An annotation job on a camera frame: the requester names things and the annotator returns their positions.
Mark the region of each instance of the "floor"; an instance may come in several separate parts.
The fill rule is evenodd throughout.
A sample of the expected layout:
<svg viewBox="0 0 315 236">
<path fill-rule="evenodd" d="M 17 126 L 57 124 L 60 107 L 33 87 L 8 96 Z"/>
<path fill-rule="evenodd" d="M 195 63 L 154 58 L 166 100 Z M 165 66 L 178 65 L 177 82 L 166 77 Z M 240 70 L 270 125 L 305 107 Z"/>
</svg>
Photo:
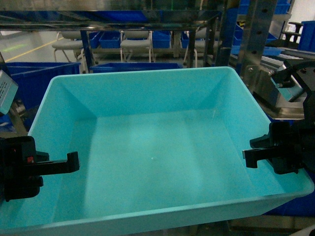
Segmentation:
<svg viewBox="0 0 315 236">
<path fill-rule="evenodd" d="M 56 32 L 23 32 L 15 36 L 0 39 L 0 52 L 6 62 L 50 62 L 54 61 L 51 44 L 56 40 Z M 67 53 L 71 61 L 75 61 L 72 52 Z M 176 62 L 183 64 L 183 57 L 175 59 L 172 55 L 157 55 L 157 62 Z M 99 64 L 120 62 L 120 55 L 96 55 Z M 147 55 L 133 56 L 130 61 L 147 61 Z M 62 52 L 57 52 L 57 61 L 67 62 Z M 190 236 L 193 228 L 180 227 L 154 232 L 134 234 L 134 236 Z M 287 234 L 231 232 L 227 222 L 203 224 L 198 227 L 198 236 L 284 236 Z"/>
<path fill-rule="evenodd" d="M 50 62 L 54 61 L 53 48 L 51 44 L 57 39 L 57 33 L 54 31 L 34 31 L 22 32 L 11 37 L 2 38 L 0 44 L 0 52 L 6 62 Z M 76 61 L 74 54 L 71 51 L 66 51 L 71 61 Z M 57 61 L 67 62 L 65 56 L 61 51 L 56 52 Z M 157 62 L 174 62 L 183 64 L 184 55 L 179 58 L 173 58 L 172 54 L 156 55 Z M 96 54 L 94 59 L 102 63 L 120 62 L 120 55 L 104 55 Z M 147 62 L 147 55 L 133 55 L 130 62 Z M 198 60 L 198 67 L 202 66 L 202 58 Z"/>
</svg>

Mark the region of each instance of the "metal shelf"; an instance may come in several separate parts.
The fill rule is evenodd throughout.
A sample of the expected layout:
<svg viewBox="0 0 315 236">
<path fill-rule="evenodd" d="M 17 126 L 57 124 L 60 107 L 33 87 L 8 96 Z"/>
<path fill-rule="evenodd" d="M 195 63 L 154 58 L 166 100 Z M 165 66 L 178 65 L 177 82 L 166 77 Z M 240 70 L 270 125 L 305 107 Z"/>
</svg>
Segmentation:
<svg viewBox="0 0 315 236">
<path fill-rule="evenodd" d="M 287 21 L 291 18 L 291 14 L 281 14 L 281 15 L 274 15 L 272 17 L 273 21 Z M 238 21 L 245 21 L 246 15 L 238 15 L 237 16 Z"/>
<path fill-rule="evenodd" d="M 0 29 L 194 30 L 220 12 L 217 3 L 204 6 L 205 10 L 199 10 L 199 4 L 195 0 L 0 0 Z"/>
</svg>

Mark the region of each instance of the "metal post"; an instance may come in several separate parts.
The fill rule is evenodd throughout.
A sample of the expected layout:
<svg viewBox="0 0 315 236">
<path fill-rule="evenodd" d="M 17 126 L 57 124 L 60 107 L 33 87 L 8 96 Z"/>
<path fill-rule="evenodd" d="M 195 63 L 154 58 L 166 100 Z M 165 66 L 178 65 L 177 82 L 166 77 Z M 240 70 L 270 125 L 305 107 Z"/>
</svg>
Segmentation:
<svg viewBox="0 0 315 236">
<path fill-rule="evenodd" d="M 173 43 L 173 57 L 179 57 L 180 42 L 181 42 L 181 31 L 174 31 L 173 33 L 174 43 Z"/>
<path fill-rule="evenodd" d="M 194 49 L 195 49 L 195 39 L 196 39 L 196 31 L 192 30 L 192 31 L 189 32 L 187 68 L 192 68 L 193 52 L 194 52 Z"/>
<path fill-rule="evenodd" d="M 215 42 L 215 22 L 216 19 L 212 18 L 207 24 L 205 50 L 203 53 L 203 67 L 206 67 L 207 65 L 207 56 L 213 55 L 213 46 Z"/>
<path fill-rule="evenodd" d="M 228 66 L 240 0 L 225 0 L 215 58 L 216 66 Z"/>
<path fill-rule="evenodd" d="M 236 70 L 251 93 L 259 79 L 260 60 L 276 5 L 277 0 L 251 0 L 246 16 Z"/>
<path fill-rule="evenodd" d="M 81 30 L 81 39 L 83 43 L 84 55 L 87 61 L 88 72 L 90 72 L 90 67 L 94 65 L 94 58 L 90 46 L 90 41 L 88 37 L 88 33 L 86 30 Z"/>
</svg>

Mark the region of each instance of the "blue plastic crate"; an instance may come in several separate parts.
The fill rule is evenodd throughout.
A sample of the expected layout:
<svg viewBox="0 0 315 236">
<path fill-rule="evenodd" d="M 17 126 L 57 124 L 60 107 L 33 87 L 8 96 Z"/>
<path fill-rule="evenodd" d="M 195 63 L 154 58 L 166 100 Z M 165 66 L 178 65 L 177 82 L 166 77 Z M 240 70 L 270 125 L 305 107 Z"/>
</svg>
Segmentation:
<svg viewBox="0 0 315 236">
<path fill-rule="evenodd" d="M 247 15 L 249 4 L 240 4 L 238 14 Z M 290 8 L 290 3 L 277 4 L 275 15 L 286 14 Z"/>
<path fill-rule="evenodd" d="M 187 48 L 189 44 L 189 38 L 187 34 L 185 34 L 184 32 L 182 32 L 181 41 L 182 41 L 182 48 Z"/>
<path fill-rule="evenodd" d="M 278 56 L 283 51 L 283 49 L 273 48 L 273 47 L 265 47 L 263 55 L 264 56 Z M 231 54 L 238 55 L 240 52 L 240 46 L 232 46 Z"/>
<path fill-rule="evenodd" d="M 91 70 L 93 73 L 108 73 L 120 71 L 166 70 L 180 68 L 183 68 L 183 66 L 177 63 L 116 62 L 92 66 Z"/>
<path fill-rule="evenodd" d="M 303 21 L 299 50 L 315 52 L 315 21 Z"/>
<path fill-rule="evenodd" d="M 99 45 L 99 39 L 102 36 L 103 32 L 92 32 L 90 33 L 90 45 L 91 48 L 97 48 Z"/>
<path fill-rule="evenodd" d="M 315 182 L 315 174 L 308 172 L 309 176 Z M 315 192 L 302 197 L 296 198 L 285 203 L 269 212 L 266 215 L 285 215 L 285 216 L 315 216 Z"/>
<path fill-rule="evenodd" d="M 235 33 L 234 33 L 234 39 L 233 39 L 233 45 L 240 46 L 243 38 L 243 29 L 236 25 L 235 27 Z M 268 33 L 266 44 L 276 40 L 277 38 L 274 37 L 271 33 Z"/>
<path fill-rule="evenodd" d="M 99 39 L 101 48 L 120 48 L 120 32 L 105 31 Z"/>
<path fill-rule="evenodd" d="M 142 11 L 101 11 L 101 17 L 109 18 L 111 22 L 147 22 L 147 17 Z"/>
<path fill-rule="evenodd" d="M 154 31 L 152 35 L 153 48 L 170 48 L 171 33 L 170 31 Z"/>
<path fill-rule="evenodd" d="M 78 62 L 9 62 L 6 65 L 19 85 L 17 96 L 26 109 L 40 104 L 52 78 L 80 73 Z"/>
</svg>

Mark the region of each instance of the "metal rack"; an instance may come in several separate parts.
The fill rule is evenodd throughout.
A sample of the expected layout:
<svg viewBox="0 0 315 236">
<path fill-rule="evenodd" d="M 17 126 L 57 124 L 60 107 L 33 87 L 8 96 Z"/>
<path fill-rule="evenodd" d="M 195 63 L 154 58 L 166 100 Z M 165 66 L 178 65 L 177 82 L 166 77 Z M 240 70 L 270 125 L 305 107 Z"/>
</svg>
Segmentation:
<svg viewBox="0 0 315 236">
<path fill-rule="evenodd" d="M 251 0 L 247 16 L 237 16 L 237 11 L 230 10 L 239 4 L 240 0 L 0 0 L 0 29 L 81 30 L 89 68 L 94 59 L 87 31 L 190 30 L 188 67 L 192 67 L 195 31 L 207 27 L 204 66 L 228 66 L 235 23 L 245 18 L 236 70 L 254 93 L 264 71 L 260 61 L 270 24 L 273 19 L 286 19 L 290 15 L 273 14 L 277 0 Z M 217 18 L 220 18 L 220 35 L 214 49 Z"/>
</svg>

